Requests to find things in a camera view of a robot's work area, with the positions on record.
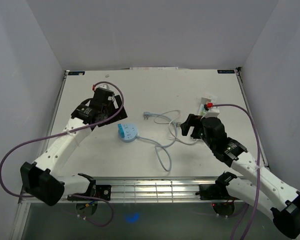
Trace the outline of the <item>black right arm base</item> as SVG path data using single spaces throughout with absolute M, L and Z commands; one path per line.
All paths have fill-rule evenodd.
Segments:
M 233 218 L 240 215 L 249 208 L 246 203 L 243 207 L 235 212 L 235 200 L 237 198 L 231 196 L 226 187 L 233 187 L 234 180 L 239 179 L 231 172 L 223 172 L 213 184 L 200 184 L 199 190 L 195 193 L 200 200 L 222 200 L 225 202 L 212 202 L 212 208 L 216 215 L 223 218 Z

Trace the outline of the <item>white multicolour power strip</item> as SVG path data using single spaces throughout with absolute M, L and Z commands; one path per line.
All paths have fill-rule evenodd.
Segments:
M 212 102 L 213 104 L 216 104 L 217 103 L 217 96 L 215 95 L 212 95 L 212 94 L 209 94 L 209 93 L 205 93 L 203 94 L 203 97 L 201 97 L 201 103 L 200 105 L 204 105 L 206 104 L 207 102 Z

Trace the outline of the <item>green small plug adapter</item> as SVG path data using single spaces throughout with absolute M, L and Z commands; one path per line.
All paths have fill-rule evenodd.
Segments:
M 204 105 L 202 104 L 202 105 L 200 105 L 200 109 L 199 109 L 198 115 L 203 116 L 205 114 L 206 114 L 206 110 L 205 110 Z

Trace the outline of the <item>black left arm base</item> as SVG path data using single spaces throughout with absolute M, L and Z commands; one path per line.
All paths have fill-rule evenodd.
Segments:
M 86 175 L 84 173 L 78 173 L 70 178 L 66 179 L 65 196 L 70 201 L 80 201 L 85 198 L 82 197 L 94 197 L 109 201 L 111 199 L 111 185 L 98 184 L 96 179 Z

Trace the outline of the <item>blue cable winder clip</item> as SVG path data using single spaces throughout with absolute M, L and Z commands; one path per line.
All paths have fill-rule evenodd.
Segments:
M 118 134 L 120 136 L 120 138 L 125 138 L 125 132 L 124 132 L 124 129 L 123 129 L 123 126 L 122 124 L 118 124 Z

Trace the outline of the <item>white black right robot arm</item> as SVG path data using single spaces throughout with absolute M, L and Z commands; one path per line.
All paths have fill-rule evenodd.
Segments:
M 202 140 L 217 160 L 250 181 L 242 182 L 225 172 L 215 181 L 218 197 L 241 199 L 268 216 L 286 237 L 296 239 L 300 235 L 300 191 L 258 166 L 245 146 L 227 136 L 220 119 L 190 114 L 180 128 L 183 136 L 192 128 L 192 138 Z

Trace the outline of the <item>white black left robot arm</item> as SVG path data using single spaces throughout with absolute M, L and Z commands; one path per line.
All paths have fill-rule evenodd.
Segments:
M 84 100 L 71 114 L 62 135 L 33 163 L 20 168 L 26 193 L 53 206 L 64 197 L 82 196 L 89 200 L 96 196 L 96 180 L 84 173 L 64 177 L 60 172 L 79 144 L 97 127 L 127 118 L 123 96 L 98 87 L 92 98 Z

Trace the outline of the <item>round light blue socket hub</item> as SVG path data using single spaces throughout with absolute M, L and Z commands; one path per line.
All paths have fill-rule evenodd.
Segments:
M 133 123 L 122 123 L 124 132 L 125 132 L 125 138 L 120 138 L 119 134 L 118 137 L 123 142 L 129 143 L 137 139 L 138 137 L 138 129 L 137 126 Z

